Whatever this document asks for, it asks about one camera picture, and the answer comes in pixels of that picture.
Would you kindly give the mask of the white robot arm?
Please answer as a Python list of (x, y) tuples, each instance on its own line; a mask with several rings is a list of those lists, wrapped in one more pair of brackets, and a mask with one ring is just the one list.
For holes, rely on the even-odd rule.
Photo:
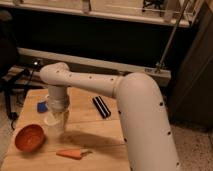
[(40, 78), (52, 113), (68, 108), (69, 86), (116, 100), (131, 171), (182, 171), (162, 94), (149, 75), (78, 73), (59, 62), (44, 66)]

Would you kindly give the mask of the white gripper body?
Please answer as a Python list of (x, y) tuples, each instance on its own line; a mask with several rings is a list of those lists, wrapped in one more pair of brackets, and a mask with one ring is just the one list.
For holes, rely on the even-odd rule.
[(53, 113), (61, 113), (68, 109), (70, 100), (66, 86), (48, 86), (48, 108)]

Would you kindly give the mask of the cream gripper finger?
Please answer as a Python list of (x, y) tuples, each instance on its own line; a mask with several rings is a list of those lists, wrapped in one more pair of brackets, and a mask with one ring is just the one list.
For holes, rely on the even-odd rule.
[(67, 110), (63, 113), (63, 124), (62, 124), (63, 131), (66, 129), (66, 124), (67, 124), (68, 118), (69, 118), (69, 110)]

